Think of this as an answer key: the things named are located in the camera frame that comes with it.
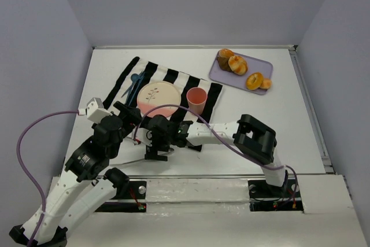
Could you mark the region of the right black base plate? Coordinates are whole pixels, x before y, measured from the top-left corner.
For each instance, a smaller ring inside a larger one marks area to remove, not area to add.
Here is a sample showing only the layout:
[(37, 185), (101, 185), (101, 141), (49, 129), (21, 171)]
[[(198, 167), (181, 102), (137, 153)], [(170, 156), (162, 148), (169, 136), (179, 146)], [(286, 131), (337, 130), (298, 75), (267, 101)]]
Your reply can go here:
[(251, 212), (304, 211), (299, 187), (293, 179), (282, 189), (261, 179), (249, 180), (248, 186)]

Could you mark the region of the glazed round bun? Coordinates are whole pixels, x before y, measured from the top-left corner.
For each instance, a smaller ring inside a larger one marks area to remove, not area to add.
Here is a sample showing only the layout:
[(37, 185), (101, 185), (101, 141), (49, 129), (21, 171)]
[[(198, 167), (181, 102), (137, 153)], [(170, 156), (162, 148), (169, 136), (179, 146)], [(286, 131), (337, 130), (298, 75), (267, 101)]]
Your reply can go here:
[(231, 71), (239, 76), (244, 75), (248, 70), (247, 62), (241, 56), (230, 57), (228, 60), (228, 65)]

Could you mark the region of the blue fork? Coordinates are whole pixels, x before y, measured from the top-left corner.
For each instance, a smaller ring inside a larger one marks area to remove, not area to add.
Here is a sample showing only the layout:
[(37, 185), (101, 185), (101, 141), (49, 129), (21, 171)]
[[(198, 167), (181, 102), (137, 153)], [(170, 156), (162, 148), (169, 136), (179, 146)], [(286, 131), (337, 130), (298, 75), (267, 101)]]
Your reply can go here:
[(131, 79), (131, 85), (127, 88), (125, 93), (122, 96), (127, 96), (126, 98), (126, 105), (129, 105), (133, 98), (134, 94), (137, 92), (139, 85), (141, 84), (143, 78), (145, 76), (145, 71), (142, 71), (140, 74), (133, 73), (130, 77)]

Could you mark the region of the blue knife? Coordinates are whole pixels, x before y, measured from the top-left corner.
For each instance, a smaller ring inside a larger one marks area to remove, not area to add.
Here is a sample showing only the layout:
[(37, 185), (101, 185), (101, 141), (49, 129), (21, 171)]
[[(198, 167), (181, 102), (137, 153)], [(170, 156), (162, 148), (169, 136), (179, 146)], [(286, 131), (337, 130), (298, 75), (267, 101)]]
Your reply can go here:
[(131, 92), (131, 94), (130, 94), (130, 98), (128, 99), (128, 102), (127, 102), (127, 104), (129, 105), (129, 106), (131, 106), (134, 102), (135, 102), (135, 98), (137, 97), (137, 93), (139, 92), (139, 90), (142, 88), (142, 84), (143, 84), (143, 82), (145, 82), (146, 81), (146, 76), (145, 75), (143, 75), (136, 83), (135, 83), (135, 85), (134, 85), (134, 88), (133, 88), (133, 90), (132, 90), (132, 92)]

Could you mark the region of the cream and pink plate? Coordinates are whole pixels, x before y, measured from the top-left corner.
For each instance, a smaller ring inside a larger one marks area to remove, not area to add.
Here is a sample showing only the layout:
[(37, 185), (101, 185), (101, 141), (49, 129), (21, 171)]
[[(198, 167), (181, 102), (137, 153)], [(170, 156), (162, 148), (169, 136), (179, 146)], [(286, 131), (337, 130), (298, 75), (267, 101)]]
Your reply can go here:
[(145, 85), (137, 96), (137, 107), (142, 115), (161, 105), (180, 105), (181, 94), (172, 84), (165, 81)]

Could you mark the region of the small round bun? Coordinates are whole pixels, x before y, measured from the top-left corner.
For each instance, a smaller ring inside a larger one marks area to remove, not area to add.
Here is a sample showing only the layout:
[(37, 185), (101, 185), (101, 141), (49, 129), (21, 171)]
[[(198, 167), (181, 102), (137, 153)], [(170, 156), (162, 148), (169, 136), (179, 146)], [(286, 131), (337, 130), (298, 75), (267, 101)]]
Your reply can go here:
[(260, 85), (260, 89), (269, 90), (271, 86), (272, 86), (272, 81), (268, 78), (265, 78)]

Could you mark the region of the dark brown pastry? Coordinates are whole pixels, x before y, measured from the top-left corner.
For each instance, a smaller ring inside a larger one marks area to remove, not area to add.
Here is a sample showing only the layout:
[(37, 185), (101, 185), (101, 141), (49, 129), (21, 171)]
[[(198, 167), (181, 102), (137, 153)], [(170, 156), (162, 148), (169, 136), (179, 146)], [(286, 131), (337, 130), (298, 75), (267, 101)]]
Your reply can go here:
[(221, 70), (232, 72), (229, 64), (228, 64), (229, 58), (227, 57), (217, 57), (217, 62)]

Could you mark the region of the top glazed bun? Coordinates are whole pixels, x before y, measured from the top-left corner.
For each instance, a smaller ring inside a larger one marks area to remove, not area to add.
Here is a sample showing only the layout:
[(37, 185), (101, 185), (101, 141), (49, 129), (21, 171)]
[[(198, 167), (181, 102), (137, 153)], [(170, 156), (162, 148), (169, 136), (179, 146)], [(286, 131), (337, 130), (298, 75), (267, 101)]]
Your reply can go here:
[(234, 56), (234, 52), (230, 49), (221, 49), (219, 50), (218, 56), (221, 58), (230, 58)]

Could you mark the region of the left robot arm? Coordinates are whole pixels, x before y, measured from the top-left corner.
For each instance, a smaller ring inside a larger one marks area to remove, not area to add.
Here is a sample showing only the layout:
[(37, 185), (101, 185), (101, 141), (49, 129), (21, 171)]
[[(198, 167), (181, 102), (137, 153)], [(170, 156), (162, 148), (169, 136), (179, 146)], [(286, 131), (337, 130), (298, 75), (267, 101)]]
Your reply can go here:
[(42, 203), (29, 220), (10, 230), (14, 242), (24, 246), (65, 246), (67, 229), (60, 222), (101, 171), (105, 171), (103, 178), (111, 185), (113, 194), (128, 189), (129, 177), (117, 168), (109, 169), (108, 165), (118, 156), (123, 139), (142, 117), (138, 108), (119, 101), (113, 106), (119, 111), (117, 115), (107, 111), (99, 98), (93, 98), (84, 109), (74, 111), (93, 123), (93, 134), (67, 160), (58, 184), (49, 194), (38, 188)]

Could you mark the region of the orange bagel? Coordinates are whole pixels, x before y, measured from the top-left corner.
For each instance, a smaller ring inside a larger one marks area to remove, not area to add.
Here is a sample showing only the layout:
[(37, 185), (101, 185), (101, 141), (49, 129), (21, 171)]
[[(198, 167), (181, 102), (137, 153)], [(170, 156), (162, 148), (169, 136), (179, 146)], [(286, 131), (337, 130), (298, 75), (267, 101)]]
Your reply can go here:
[(264, 80), (263, 75), (260, 72), (252, 73), (247, 79), (246, 79), (246, 88), (248, 90), (256, 90), (258, 89), (262, 82)]

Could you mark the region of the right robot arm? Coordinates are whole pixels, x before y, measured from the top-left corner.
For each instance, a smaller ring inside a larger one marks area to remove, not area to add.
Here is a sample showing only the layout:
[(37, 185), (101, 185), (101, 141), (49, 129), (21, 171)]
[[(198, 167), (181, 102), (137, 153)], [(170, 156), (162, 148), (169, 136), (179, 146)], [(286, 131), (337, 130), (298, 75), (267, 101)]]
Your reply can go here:
[(167, 152), (171, 146), (196, 149), (203, 145), (224, 145), (259, 165), (268, 185), (280, 188), (286, 184), (286, 170), (274, 154), (275, 131), (250, 115), (221, 124), (175, 123), (156, 115), (139, 128), (136, 136), (147, 146), (146, 158), (150, 160), (159, 160), (158, 152)]

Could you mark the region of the metal tongs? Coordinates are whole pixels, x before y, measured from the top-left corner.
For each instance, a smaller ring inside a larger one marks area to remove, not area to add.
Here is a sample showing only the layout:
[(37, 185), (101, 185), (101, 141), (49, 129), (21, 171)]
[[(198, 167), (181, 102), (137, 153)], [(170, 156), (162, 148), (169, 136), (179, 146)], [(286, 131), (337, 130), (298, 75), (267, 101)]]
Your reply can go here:
[[(160, 158), (167, 158), (174, 151), (175, 151), (174, 148), (169, 148), (169, 150), (167, 152), (162, 152), (158, 156)], [(110, 166), (113, 166), (113, 167), (124, 166), (124, 165), (128, 165), (128, 164), (138, 163), (138, 162), (141, 162), (141, 161), (144, 161), (144, 160), (145, 160), (145, 158), (140, 158), (140, 159), (137, 159), (137, 160), (127, 161), (127, 162), (123, 162), (123, 163), (110, 163)]]

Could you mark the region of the lavender tray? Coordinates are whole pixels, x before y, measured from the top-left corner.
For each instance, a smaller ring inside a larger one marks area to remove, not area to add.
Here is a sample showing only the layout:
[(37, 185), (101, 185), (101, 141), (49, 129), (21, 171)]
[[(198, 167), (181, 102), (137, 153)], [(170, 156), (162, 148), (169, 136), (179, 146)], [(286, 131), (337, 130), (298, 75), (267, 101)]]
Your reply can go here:
[(249, 90), (246, 87), (246, 79), (255, 72), (260, 72), (263, 77), (271, 79), (273, 72), (273, 65), (270, 62), (257, 59), (251, 56), (246, 56), (244, 54), (235, 53), (237, 56), (243, 57), (248, 66), (248, 71), (243, 76), (239, 76), (235, 73), (224, 71), (220, 68), (218, 57), (219, 54), (216, 54), (216, 58), (209, 71), (209, 79), (218, 82), (223, 85), (228, 85), (237, 89), (248, 91), (257, 95), (265, 95), (267, 90), (264, 89), (255, 89)]

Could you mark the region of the blue spoon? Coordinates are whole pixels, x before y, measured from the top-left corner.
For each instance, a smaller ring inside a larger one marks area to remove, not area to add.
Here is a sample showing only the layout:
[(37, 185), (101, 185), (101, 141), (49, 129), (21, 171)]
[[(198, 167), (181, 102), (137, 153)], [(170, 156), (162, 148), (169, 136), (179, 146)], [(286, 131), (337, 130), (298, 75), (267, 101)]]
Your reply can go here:
[(122, 98), (126, 95), (129, 95), (135, 85), (135, 83), (139, 80), (140, 76), (137, 74), (137, 73), (134, 73), (131, 75), (130, 79), (131, 79), (131, 84), (129, 85), (129, 87), (126, 89), (126, 91), (122, 94)]

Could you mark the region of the pink cup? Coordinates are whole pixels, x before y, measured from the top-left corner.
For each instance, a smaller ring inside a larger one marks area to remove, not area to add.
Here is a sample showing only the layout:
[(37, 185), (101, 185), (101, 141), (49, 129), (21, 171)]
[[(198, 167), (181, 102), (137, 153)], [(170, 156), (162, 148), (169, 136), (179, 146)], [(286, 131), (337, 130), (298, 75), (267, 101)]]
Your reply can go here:
[(193, 87), (187, 92), (186, 98), (190, 110), (201, 115), (208, 99), (207, 92), (200, 87)]

